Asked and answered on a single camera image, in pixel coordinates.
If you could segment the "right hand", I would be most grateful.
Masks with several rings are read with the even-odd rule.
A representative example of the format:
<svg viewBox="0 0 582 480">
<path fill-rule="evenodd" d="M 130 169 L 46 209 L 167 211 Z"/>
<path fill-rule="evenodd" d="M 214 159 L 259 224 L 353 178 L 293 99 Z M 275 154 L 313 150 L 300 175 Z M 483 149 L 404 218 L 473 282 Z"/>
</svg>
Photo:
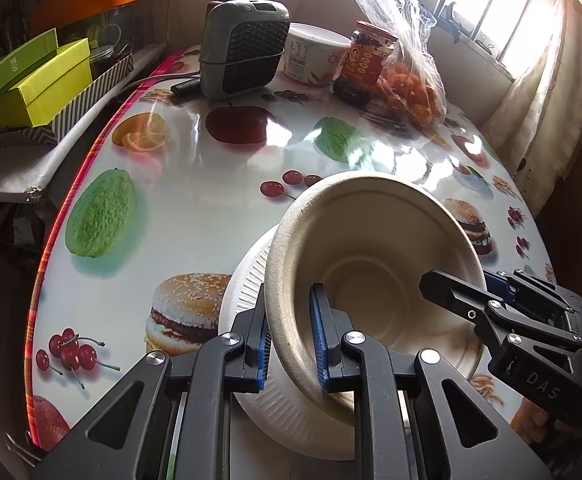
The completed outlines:
<svg viewBox="0 0 582 480">
<path fill-rule="evenodd" d="M 528 445 L 544 442 L 550 430 L 574 431 L 574 428 L 565 425 L 560 420 L 550 422 L 549 414 L 527 399 L 522 400 L 510 426 Z"/>
</svg>

